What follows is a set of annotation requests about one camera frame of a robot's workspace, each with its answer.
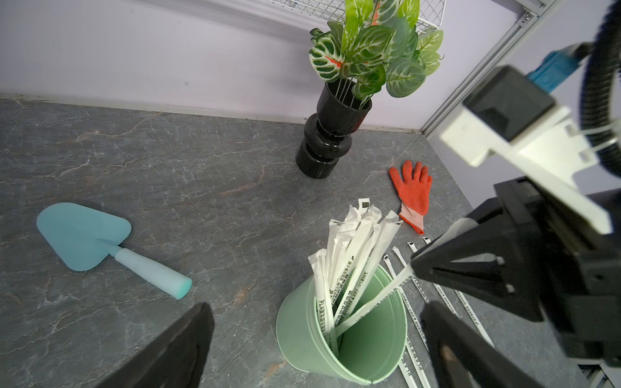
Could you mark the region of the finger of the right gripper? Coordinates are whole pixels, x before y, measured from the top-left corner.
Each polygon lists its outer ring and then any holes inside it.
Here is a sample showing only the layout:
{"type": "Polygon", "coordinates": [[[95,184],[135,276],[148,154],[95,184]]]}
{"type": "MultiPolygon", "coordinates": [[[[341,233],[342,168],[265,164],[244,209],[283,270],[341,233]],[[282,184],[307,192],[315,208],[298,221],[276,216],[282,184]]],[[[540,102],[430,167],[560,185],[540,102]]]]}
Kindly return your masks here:
{"type": "Polygon", "coordinates": [[[412,256],[422,280],[447,286],[531,322],[540,307],[542,233],[519,200],[487,200],[468,215],[476,225],[447,242],[433,241],[412,256]]]}

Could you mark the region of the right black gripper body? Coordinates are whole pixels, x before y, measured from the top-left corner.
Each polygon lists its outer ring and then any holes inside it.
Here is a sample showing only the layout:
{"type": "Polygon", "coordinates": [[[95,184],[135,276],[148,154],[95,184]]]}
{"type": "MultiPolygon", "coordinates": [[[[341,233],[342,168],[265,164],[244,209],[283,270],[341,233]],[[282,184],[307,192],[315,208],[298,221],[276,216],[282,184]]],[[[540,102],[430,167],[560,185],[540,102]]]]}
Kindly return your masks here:
{"type": "Polygon", "coordinates": [[[524,210],[540,236],[535,265],[542,273],[540,302],[569,357],[620,364],[620,191],[588,195],[611,218],[600,234],[526,177],[495,184],[508,211],[524,210]]]}

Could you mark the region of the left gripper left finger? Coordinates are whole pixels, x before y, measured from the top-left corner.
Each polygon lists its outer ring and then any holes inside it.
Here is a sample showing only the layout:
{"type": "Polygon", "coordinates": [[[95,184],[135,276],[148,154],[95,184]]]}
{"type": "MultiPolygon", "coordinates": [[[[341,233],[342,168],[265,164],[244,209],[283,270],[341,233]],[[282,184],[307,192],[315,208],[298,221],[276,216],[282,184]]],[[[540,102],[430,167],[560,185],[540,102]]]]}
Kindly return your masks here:
{"type": "Polygon", "coordinates": [[[197,303],[99,387],[198,387],[213,338],[209,304],[197,303]]]}

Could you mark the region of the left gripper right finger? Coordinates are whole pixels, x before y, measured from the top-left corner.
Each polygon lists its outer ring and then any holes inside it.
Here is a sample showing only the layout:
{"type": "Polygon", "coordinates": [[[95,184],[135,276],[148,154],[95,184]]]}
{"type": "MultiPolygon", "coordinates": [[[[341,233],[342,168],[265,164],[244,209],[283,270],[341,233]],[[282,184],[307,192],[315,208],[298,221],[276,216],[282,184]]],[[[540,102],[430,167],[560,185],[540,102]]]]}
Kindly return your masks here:
{"type": "Polygon", "coordinates": [[[426,304],[420,321],[438,386],[541,386],[440,302],[426,304]]]}

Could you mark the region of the bundle of wrapped white straws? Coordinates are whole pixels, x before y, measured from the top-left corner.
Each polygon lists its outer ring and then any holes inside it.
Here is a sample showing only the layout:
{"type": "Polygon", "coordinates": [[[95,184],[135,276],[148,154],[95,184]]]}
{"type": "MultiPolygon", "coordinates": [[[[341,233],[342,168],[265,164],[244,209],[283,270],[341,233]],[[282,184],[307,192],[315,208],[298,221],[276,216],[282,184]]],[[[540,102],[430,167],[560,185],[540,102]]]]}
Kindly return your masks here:
{"type": "Polygon", "coordinates": [[[336,328],[361,303],[379,261],[403,220],[393,211],[383,215],[368,198],[350,206],[344,220],[328,223],[328,244],[308,257],[313,271],[315,313],[320,338],[340,355],[336,328]]]}

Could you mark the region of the red work glove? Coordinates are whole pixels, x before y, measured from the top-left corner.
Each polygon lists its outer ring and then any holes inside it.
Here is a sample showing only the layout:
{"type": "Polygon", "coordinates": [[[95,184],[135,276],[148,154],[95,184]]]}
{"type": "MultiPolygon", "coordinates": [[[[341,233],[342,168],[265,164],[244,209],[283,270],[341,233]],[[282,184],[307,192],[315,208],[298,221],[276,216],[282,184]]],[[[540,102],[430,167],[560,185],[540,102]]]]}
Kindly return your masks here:
{"type": "Polygon", "coordinates": [[[430,206],[430,191],[433,177],[429,168],[421,162],[406,161],[401,171],[396,167],[388,170],[388,175],[401,200],[399,217],[417,232],[425,234],[424,217],[430,206]]]}

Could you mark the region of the teal garden trowel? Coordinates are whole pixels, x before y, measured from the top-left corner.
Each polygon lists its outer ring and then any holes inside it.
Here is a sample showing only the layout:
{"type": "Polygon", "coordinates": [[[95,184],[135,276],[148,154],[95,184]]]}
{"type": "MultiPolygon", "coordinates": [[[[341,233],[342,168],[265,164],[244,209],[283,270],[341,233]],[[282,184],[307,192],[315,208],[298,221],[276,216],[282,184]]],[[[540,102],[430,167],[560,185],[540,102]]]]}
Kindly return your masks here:
{"type": "Polygon", "coordinates": [[[132,231],[130,222],[124,218],[63,202],[41,211],[37,217],[37,229],[73,271],[89,271],[104,259],[112,257],[175,299],[185,297],[192,287],[189,277],[121,247],[132,231]]]}

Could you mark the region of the black vase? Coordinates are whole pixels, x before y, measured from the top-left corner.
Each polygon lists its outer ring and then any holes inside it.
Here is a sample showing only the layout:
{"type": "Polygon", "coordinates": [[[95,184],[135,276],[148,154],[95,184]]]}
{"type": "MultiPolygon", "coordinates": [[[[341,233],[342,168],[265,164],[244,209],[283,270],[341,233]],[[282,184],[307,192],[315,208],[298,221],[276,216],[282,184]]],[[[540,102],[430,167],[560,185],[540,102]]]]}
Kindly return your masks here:
{"type": "Polygon", "coordinates": [[[351,149],[352,134],[362,125],[372,102],[362,102],[344,82],[325,83],[316,107],[304,125],[296,155],[299,170],[313,179],[328,177],[351,149]]]}

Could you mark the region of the green artificial plant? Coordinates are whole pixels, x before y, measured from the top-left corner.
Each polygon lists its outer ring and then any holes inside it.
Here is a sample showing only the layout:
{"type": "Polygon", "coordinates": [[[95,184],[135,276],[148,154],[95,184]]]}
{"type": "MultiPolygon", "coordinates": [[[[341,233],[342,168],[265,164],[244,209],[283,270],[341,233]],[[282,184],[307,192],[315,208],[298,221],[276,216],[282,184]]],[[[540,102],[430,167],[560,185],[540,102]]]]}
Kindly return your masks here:
{"type": "Polygon", "coordinates": [[[419,1],[347,1],[344,23],[310,33],[310,64],[338,101],[364,109],[386,90],[393,98],[416,92],[441,63],[444,34],[418,28],[419,1]]]}

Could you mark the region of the aluminium frame struts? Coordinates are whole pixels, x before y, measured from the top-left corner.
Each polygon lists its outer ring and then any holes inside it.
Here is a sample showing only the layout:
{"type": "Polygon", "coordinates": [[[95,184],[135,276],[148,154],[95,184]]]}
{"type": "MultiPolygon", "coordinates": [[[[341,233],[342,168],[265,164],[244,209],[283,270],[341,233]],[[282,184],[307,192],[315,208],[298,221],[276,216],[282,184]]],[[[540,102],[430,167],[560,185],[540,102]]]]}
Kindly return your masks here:
{"type": "Polygon", "coordinates": [[[515,1],[515,3],[519,5],[517,21],[423,125],[420,132],[425,137],[430,136],[444,119],[456,110],[479,82],[497,66],[504,64],[538,27],[543,26],[564,1],[515,1]]]}

